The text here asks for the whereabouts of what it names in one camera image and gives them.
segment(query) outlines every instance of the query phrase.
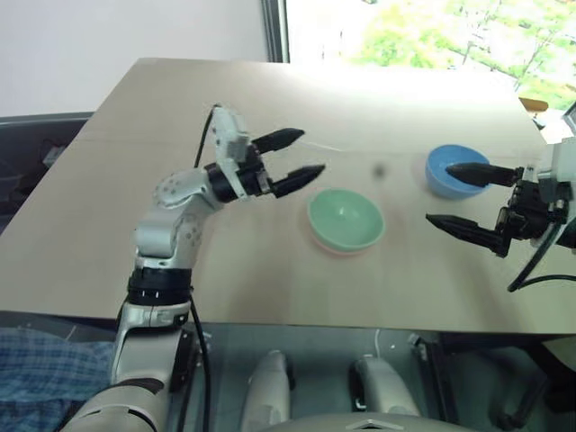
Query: beige tabletop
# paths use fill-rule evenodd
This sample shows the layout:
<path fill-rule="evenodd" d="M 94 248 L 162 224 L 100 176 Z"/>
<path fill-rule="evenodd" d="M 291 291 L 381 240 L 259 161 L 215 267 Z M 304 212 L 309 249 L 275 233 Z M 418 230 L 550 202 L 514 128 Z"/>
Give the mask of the beige tabletop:
<path fill-rule="evenodd" d="M 424 219 L 452 213 L 493 227 L 509 189 L 443 200 L 427 190 L 424 162 L 446 143 L 505 166 L 536 160 L 545 144 L 522 105 L 490 75 L 403 68 L 140 60 L 0 237 L 0 309 L 115 317 L 132 231 L 156 183 L 192 165 L 214 103 L 238 111 L 254 137 L 306 130 L 299 144 L 266 155 L 274 177 L 328 167 L 298 193 L 234 202 L 209 221 L 193 273 L 203 320 L 576 333 L 569 283 L 506 291 L 534 253 L 528 242 L 501 259 Z M 209 149 L 202 162 L 212 162 Z M 387 231 L 362 255 L 334 257 L 311 240 L 306 200 L 329 186 L 382 210 Z M 535 275 L 569 273 L 573 259 L 555 247 Z"/>

